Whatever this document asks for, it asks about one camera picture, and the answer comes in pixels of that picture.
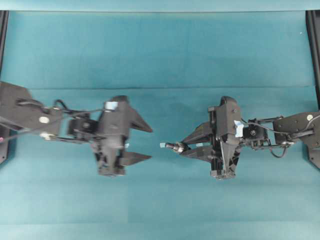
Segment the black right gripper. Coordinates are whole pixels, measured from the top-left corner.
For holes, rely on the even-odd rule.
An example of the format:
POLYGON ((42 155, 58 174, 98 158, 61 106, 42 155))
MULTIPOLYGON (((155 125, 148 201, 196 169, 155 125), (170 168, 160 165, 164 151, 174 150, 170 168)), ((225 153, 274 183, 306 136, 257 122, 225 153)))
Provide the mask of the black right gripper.
POLYGON ((200 146, 180 155, 211 163, 210 175, 218 180, 232 179, 236 176, 243 137, 241 109, 234 98, 223 96, 220 105, 208 108, 208 113, 209 121, 200 124, 182 142, 191 145, 211 141, 212 147, 200 146))

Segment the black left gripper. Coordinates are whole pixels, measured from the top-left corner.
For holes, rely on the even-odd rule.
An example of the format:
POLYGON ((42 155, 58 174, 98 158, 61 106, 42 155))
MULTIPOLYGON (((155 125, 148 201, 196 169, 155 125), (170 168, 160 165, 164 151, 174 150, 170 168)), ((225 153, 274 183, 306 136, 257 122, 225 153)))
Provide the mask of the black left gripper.
POLYGON ((102 176, 123 176, 126 166, 151 158, 150 155, 125 151, 125 142, 129 137, 128 109, 132 129, 153 132, 142 116, 134 108, 129 107, 127 96, 117 95, 105 101, 91 145, 98 173, 102 176))

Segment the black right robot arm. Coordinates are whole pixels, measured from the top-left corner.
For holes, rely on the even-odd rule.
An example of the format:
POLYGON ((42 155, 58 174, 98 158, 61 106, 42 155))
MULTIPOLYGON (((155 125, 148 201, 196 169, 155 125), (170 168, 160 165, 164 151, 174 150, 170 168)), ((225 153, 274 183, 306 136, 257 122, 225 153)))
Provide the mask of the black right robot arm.
POLYGON ((301 112, 288 117, 249 119, 244 121, 237 101, 223 96, 218 106, 208 108, 209 120, 189 136, 171 146, 187 158, 210 163, 210 175, 219 180, 236 176, 236 167, 243 147, 284 152, 296 142, 303 142, 317 163, 315 149, 320 146, 320 113, 301 112))

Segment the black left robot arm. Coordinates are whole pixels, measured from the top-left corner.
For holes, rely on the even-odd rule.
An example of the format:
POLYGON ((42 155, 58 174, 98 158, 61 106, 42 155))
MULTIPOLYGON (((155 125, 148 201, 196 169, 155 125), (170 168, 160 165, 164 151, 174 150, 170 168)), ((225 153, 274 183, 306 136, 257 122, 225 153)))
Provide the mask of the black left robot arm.
POLYGON ((126 166, 151 158, 126 150, 131 129, 153 131, 131 107, 127 96, 112 97, 97 112, 99 118, 92 119, 92 110, 70 109, 60 99, 55 100, 52 107, 46 107, 33 99, 27 88, 0 83, 0 127, 6 130, 3 144, 28 133, 48 141, 90 144, 98 173, 109 177, 123 176, 126 166))

